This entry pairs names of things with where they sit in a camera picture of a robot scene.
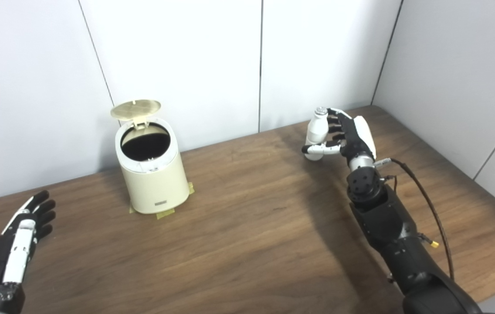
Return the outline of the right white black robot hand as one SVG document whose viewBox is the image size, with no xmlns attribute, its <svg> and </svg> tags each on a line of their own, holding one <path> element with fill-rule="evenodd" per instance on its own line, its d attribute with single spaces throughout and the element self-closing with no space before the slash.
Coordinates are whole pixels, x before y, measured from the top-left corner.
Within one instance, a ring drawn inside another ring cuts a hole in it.
<svg viewBox="0 0 495 314">
<path fill-rule="evenodd" d="M 365 118 L 325 107 L 315 109 L 301 151 L 309 160 L 335 154 L 347 161 L 363 157 L 376 160 L 376 146 Z"/>
</svg>

